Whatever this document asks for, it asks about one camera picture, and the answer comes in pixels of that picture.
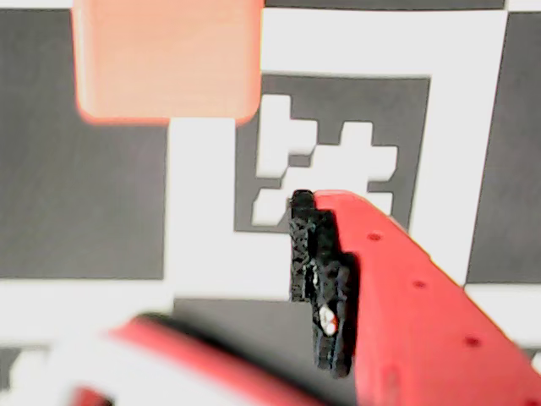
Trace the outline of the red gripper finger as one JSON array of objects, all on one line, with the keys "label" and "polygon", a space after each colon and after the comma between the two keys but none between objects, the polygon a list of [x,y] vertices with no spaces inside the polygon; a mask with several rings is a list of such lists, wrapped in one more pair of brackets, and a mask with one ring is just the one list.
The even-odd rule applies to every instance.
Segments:
[{"label": "red gripper finger", "polygon": [[537,405],[530,359],[392,217],[354,193],[289,202],[290,298],[314,364],[362,405]]},{"label": "red gripper finger", "polygon": [[321,405],[308,390],[156,321],[54,351],[56,405]]}]

